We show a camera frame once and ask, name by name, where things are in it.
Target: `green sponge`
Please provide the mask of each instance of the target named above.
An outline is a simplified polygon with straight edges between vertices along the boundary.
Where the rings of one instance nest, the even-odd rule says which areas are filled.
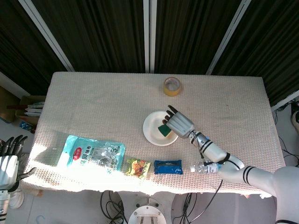
[[[171,129],[167,125],[161,125],[160,127],[158,127],[158,129],[164,137],[166,137],[171,132]]]

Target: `tape roll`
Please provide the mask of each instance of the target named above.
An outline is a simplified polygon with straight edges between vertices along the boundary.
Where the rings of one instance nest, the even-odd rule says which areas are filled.
[[[167,96],[174,97],[178,95],[181,83],[175,77],[169,77],[164,81],[164,93]]]

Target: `small snack packet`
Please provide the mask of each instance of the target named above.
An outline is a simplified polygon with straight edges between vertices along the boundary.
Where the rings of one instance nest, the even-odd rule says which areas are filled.
[[[137,176],[139,179],[144,179],[150,168],[150,162],[144,160],[131,158],[127,160],[129,164],[126,175]]]
[[[155,160],[155,174],[183,174],[182,161],[159,161]]]

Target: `black stripe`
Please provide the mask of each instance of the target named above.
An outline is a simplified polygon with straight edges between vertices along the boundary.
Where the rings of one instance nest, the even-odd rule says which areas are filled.
[[[191,144],[193,144],[195,138],[198,137],[200,134],[201,134],[201,132],[198,132],[198,133],[195,135],[195,137],[191,140]]]
[[[231,161],[231,160],[227,160],[227,162],[231,162],[231,163],[233,163],[236,167],[238,167],[238,169],[240,169],[240,167],[239,167],[237,164],[235,164],[233,161]]]
[[[251,167],[248,171],[247,171],[247,174],[246,174],[246,181],[247,181],[247,184],[250,185],[250,183],[248,182],[248,174],[249,174],[249,171],[252,170],[253,168],[255,167]]]
[[[229,158],[230,158],[230,154],[229,154],[229,153],[226,153],[225,158],[224,158],[223,160],[218,161],[218,163],[219,163],[219,164],[223,164],[223,163],[225,163],[227,160],[229,160]]]
[[[247,182],[245,181],[245,172],[246,172],[246,170],[247,170],[249,167],[251,167],[251,166],[246,167],[246,168],[244,169],[244,172],[243,172],[243,180],[244,180],[244,183],[247,183]]]
[[[289,220],[284,220],[284,219],[277,220],[275,222],[275,224],[277,224],[277,223],[299,224],[299,223],[292,222],[292,221],[289,221]]]
[[[212,143],[213,143],[213,142],[211,141],[211,142],[204,148],[204,150],[202,151],[202,153],[204,153],[205,150],[206,150]]]
[[[202,150],[202,148],[208,143],[208,142],[210,142],[211,140],[209,140],[208,139],[208,141],[206,141],[203,145],[202,145],[202,147],[200,148],[200,150]]]

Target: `plastic bottle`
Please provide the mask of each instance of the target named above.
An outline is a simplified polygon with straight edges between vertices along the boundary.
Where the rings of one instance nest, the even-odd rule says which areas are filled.
[[[196,172],[200,174],[214,174],[217,173],[221,167],[222,165],[218,163],[212,163],[205,166],[202,162],[196,162],[194,165],[190,166],[190,171],[192,173]]]

